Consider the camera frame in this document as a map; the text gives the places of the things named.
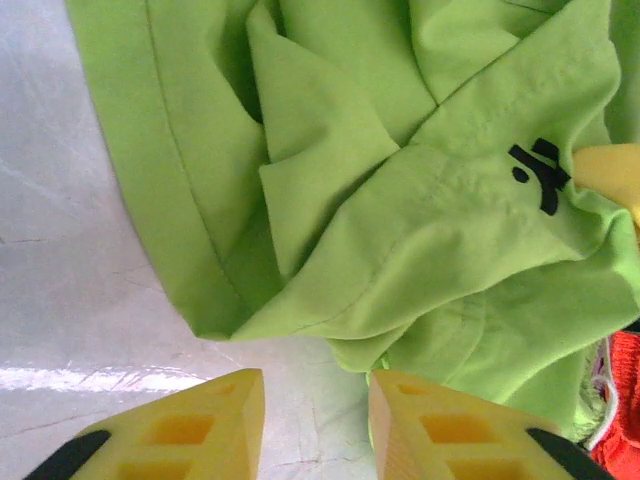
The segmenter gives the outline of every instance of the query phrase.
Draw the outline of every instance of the shiny floor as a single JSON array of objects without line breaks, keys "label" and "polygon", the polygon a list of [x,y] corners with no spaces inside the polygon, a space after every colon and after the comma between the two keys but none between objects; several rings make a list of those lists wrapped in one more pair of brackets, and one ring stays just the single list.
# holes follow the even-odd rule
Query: shiny floor
[{"label": "shiny floor", "polygon": [[315,339],[198,340],[131,227],[63,0],[0,0],[0,478],[78,430],[264,370],[260,479],[374,479],[366,385]]}]

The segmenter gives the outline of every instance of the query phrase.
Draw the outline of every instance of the black printed logo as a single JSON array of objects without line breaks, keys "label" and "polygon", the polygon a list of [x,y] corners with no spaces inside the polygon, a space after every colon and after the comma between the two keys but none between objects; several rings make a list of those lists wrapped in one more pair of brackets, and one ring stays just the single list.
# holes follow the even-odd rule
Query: black printed logo
[{"label": "black printed logo", "polygon": [[[551,160],[554,166],[541,162],[518,145],[511,147],[509,155],[535,174],[542,188],[540,210],[547,215],[555,215],[558,211],[558,192],[556,190],[562,190],[571,177],[560,167],[560,150],[553,143],[539,138],[531,151]],[[513,167],[511,173],[513,178],[520,183],[529,181],[529,174],[520,167]]]}]

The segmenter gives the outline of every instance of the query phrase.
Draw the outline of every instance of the red cloth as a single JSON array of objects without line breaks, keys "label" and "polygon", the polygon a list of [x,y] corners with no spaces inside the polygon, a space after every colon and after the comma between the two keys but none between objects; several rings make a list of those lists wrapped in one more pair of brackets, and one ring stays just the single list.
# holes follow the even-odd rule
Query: red cloth
[{"label": "red cloth", "polygon": [[618,332],[611,346],[618,411],[591,456],[616,480],[640,479],[640,335]]}]

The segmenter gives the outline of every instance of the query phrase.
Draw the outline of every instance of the yellow plastic piece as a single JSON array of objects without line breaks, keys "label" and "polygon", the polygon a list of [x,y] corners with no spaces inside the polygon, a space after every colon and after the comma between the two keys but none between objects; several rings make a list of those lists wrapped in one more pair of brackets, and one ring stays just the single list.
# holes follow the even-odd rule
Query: yellow plastic piece
[{"label": "yellow plastic piece", "polygon": [[261,370],[216,378],[81,432],[112,436],[73,480],[254,480],[264,413]]},{"label": "yellow plastic piece", "polygon": [[589,147],[573,155],[576,185],[626,207],[640,227],[640,145]]},{"label": "yellow plastic piece", "polygon": [[550,422],[392,370],[371,374],[379,480],[570,480],[529,437]]}]

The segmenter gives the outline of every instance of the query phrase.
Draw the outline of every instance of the white floor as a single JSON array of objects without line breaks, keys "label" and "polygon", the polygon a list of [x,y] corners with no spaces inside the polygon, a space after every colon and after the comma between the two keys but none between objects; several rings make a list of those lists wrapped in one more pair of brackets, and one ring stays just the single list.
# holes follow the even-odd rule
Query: white floor
[{"label": "white floor", "polygon": [[85,426],[264,370],[260,479],[374,479],[362,376],[315,339],[193,337],[129,223],[63,0],[0,0],[0,478]]}]

